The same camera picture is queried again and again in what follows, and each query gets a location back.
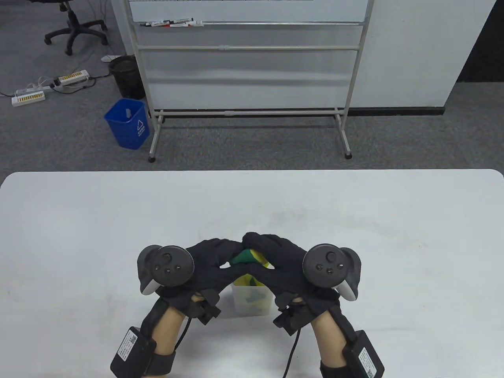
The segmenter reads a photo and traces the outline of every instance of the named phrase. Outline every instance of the vr controller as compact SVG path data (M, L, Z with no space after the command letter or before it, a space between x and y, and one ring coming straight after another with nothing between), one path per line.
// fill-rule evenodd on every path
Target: vr controller
M160 286L183 285L194 273L194 260L184 248L151 245L138 257L140 291L150 295ZM361 261L350 248L319 244L311 248L303 259L303 272L313 285L334 288L348 301L358 297Z

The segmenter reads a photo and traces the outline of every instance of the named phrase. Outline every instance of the metal frame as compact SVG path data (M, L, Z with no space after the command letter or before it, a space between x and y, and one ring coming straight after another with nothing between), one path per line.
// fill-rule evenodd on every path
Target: metal frame
M348 144L348 139L345 133L345 127L348 119L348 109L350 108L350 103L352 101L353 91L355 88L355 82L357 80L357 73L359 71L360 60L362 58L362 52L364 49L364 43L366 41L367 31L369 28L369 21L371 19L372 9L374 6L374 0L368 0L366 15L363 22L306 22L306 23L261 23L261 22L204 22L205 25L326 25L326 26L341 26L341 25L351 25L362 27L360 34L360 41L358 45L321 45L321 46L230 46L230 45L218 45L218 46L147 46L139 45L137 33L135 30L135 23L133 22L133 17L131 14L130 2L129 0L124 0L126 2L126 20L128 24L129 34L137 58L138 68L140 70L140 75L145 87L145 94L147 97L147 104L149 106L149 112L151 114L152 124L154 127L154 137L152 139L151 149L149 151L149 162L154 162L156 160L156 149L159 142L159 136L162 129L167 129L168 127L163 127L161 124L164 121L165 116L221 116L221 117L233 117L233 116L300 116L300 115L331 115L337 125L338 130L343 140L345 147L345 158L351 159L352 152L350 150L350 145ZM142 59L142 51L174 51L174 50L188 50L188 51L357 51L357 56L355 58L355 63L353 66L352 76L350 79L350 85L348 87L347 97L345 101L345 107L343 109L334 108L334 110L209 110L209 111L181 111L181 110L166 110L160 109L155 110L153 107L152 96L149 90L149 81L146 75L144 62Z

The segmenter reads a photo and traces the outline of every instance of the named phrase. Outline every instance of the chair base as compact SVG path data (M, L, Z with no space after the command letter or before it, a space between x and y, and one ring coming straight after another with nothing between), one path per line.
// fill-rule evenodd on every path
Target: chair base
M67 41L67 47L65 49L65 54L72 55L73 54L72 47L74 45L75 38L79 34L92 34L92 35L95 35L101 39L102 45L108 45L108 39L104 33L89 28L90 26L93 26L93 25L100 25L101 30L106 31L107 26L105 25L105 22L103 20L95 20L95 21L85 22L84 24L80 24L74 11L68 10L67 24L68 24L67 28L56 30L56 31L53 31L51 33L46 34L44 37L45 44L48 44L48 45L52 44L51 39L57 35L70 34L70 37L68 38L68 41Z

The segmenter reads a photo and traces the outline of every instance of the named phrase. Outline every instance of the clear plastic container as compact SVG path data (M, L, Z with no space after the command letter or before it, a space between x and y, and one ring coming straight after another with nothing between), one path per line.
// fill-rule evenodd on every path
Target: clear plastic container
M236 285L239 281L240 279L231 284L234 307L238 315L254 317L269 314L273 293L261 283L259 286Z

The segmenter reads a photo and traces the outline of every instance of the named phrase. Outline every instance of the barcode sticker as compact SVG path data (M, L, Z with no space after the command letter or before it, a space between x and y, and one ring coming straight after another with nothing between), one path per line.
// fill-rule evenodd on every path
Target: barcode sticker
M369 353L366 348L363 348L359 353L359 361L362 364L364 370L366 370L367 376L373 378L376 375L376 366L374 365Z
M128 356L130 355L131 350L133 349L134 344L136 343L138 336L135 335L131 330L128 330L126 333L126 337L121 343L119 350L117 351L118 356L126 361Z

